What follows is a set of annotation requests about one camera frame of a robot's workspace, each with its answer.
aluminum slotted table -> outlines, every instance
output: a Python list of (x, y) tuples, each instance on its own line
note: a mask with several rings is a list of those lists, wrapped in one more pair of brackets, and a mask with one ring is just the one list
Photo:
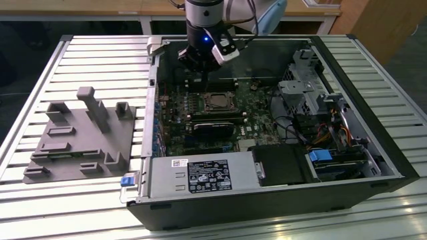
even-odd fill
[[(97, 89), (106, 107), (137, 109), (130, 171), (141, 168), (150, 63), (149, 36), (66, 36), (54, 52), (0, 148), (0, 239), (409, 239), (427, 232), (427, 116), (361, 42), (345, 35), (322, 40), (408, 156), (421, 180), (348, 210), (150, 232), (122, 199), (121, 177), (25, 184), (51, 101), (85, 108), (77, 91)], [(336, 92), (334, 79), (325, 73)]]

vertical post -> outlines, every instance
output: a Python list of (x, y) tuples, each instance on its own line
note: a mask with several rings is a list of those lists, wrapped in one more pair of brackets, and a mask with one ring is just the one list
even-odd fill
[(142, 27), (142, 34), (153, 35), (153, 16), (141, 16), (139, 17), (141, 27)]
[(85, 102), (89, 115), (95, 121), (101, 132), (109, 133), (111, 131), (109, 122), (107, 122), (107, 110), (103, 105), (103, 102), (98, 102), (95, 97), (95, 89), (91, 86), (82, 86), (78, 90), (78, 99)]
[(318, 35), (329, 35), (334, 22), (336, 22), (337, 16), (326, 16), (325, 20), (321, 24), (320, 30), (318, 30)]

gray plastic fixture base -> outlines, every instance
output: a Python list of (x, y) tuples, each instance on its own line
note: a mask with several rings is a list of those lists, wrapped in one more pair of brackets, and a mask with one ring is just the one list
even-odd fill
[(53, 102), (26, 184), (123, 176), (130, 169), (137, 108), (127, 102), (105, 107), (93, 87), (81, 87), (78, 98), (89, 109), (69, 109)]

power supply label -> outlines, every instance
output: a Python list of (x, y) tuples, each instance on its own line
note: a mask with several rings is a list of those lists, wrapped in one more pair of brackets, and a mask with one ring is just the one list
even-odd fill
[(189, 190), (193, 194), (233, 189), (229, 161), (189, 162)]

wooden cabinet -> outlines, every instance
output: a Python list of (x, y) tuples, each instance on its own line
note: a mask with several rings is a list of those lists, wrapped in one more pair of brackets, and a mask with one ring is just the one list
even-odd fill
[(121, 15), (141, 9), (142, 0), (0, 0), (9, 15)]
[(427, 0), (342, 0), (330, 34), (354, 34), (386, 64), (427, 14)]

